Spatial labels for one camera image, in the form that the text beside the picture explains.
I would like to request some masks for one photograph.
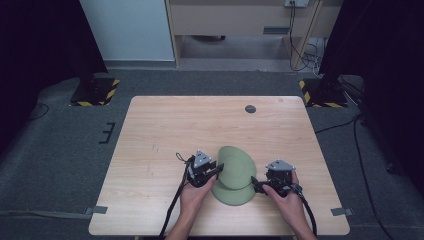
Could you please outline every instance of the yellow and black hazard tape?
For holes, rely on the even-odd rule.
[[[300,88],[302,89],[303,96],[305,98],[306,106],[308,107],[347,107],[347,104],[340,104],[340,103],[331,103],[331,102],[325,102],[317,104],[313,102],[313,99],[311,98],[311,94],[309,93],[308,88],[306,87],[306,84],[304,81],[299,81]]]
[[[82,106],[82,107],[90,107],[90,106],[101,106],[101,105],[108,105],[110,101],[112,100],[113,95],[115,94],[116,88],[118,87],[119,80],[114,79],[112,82],[112,85],[110,86],[109,92],[105,96],[104,99],[101,101],[77,101],[72,102],[71,106]]]

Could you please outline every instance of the gray floor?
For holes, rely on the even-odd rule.
[[[308,51],[315,54],[315,47]],[[134,95],[302,96],[298,81],[315,75],[312,68],[292,71],[289,56],[278,37],[188,38],[178,68],[111,69],[109,75],[121,83],[109,106],[69,107],[77,79],[46,89],[39,100],[49,111],[28,122],[0,161],[0,211],[82,213],[94,206]],[[40,105],[33,117],[45,112]],[[353,102],[347,108],[307,108],[307,112],[315,130],[346,123],[359,113]],[[109,129],[107,122],[117,123],[115,134],[109,144],[98,144],[105,137],[102,131]],[[383,153],[360,122],[357,137],[381,222],[394,239],[424,239],[422,197],[407,176],[386,172]],[[319,133],[317,138],[343,207],[355,212],[348,217],[348,235],[320,239],[388,239],[366,192],[353,124]],[[109,239],[90,236],[88,224],[82,219],[0,217],[0,239]]]

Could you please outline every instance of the white wall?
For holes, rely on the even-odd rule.
[[[165,0],[80,0],[104,60],[174,61]]]

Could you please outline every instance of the human hand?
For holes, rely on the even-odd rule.
[[[292,182],[299,184],[296,171],[292,171]],[[265,192],[274,200],[283,219],[289,224],[298,239],[316,239],[306,221],[303,203],[293,191],[289,191],[285,198],[268,185],[262,185]]]
[[[180,195],[180,213],[196,215],[206,195],[215,184],[215,181],[216,175],[211,177],[208,182],[200,188],[196,188],[186,181],[186,185]]]

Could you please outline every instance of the black curtain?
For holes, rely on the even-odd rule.
[[[0,0],[0,36],[2,152],[42,89],[107,70],[78,0]]]
[[[362,112],[388,159],[424,194],[424,2],[345,0],[320,72],[364,79]]]

